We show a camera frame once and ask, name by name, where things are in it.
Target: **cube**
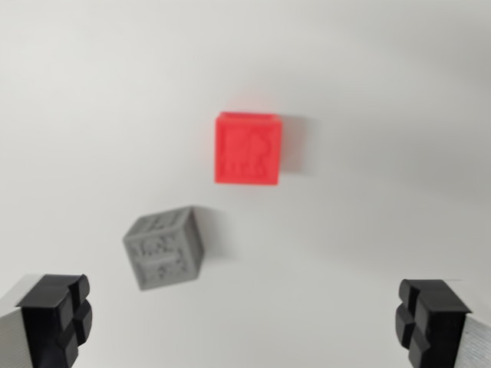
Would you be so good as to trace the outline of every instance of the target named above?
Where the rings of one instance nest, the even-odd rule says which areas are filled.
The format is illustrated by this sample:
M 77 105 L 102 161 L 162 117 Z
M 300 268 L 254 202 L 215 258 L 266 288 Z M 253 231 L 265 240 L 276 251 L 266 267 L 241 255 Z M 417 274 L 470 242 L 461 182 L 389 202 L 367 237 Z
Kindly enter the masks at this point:
M 216 119 L 215 181 L 277 185 L 281 141 L 278 115 L 221 113 Z
M 191 207 L 139 218 L 123 242 L 141 290 L 198 278 L 204 248 Z

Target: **white surface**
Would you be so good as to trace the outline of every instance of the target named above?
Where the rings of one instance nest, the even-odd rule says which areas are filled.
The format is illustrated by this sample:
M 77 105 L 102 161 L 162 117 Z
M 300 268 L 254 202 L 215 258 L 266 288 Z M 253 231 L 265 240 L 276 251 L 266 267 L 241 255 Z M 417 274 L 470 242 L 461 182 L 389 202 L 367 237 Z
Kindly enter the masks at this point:
M 0 368 L 32 368 L 20 308 L 0 316 Z
M 463 326 L 455 368 L 487 368 L 491 364 L 491 325 L 468 314 Z
M 0 290 L 89 276 L 77 368 L 409 367 L 400 280 L 490 282 L 490 41 L 486 1 L 0 0 Z M 279 187 L 213 183 L 221 110 L 290 116 Z M 200 279 L 139 292 L 121 238 L 188 204 Z

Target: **black gripper pad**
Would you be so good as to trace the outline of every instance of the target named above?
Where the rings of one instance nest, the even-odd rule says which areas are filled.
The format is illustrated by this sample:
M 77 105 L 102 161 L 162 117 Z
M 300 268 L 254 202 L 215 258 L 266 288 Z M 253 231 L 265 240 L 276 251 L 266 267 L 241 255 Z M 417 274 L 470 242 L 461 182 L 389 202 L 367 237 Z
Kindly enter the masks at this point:
M 453 368 L 469 308 L 443 280 L 402 280 L 399 297 L 397 337 L 414 368 Z
M 71 368 L 91 332 L 89 281 L 46 274 L 19 302 L 33 368 Z

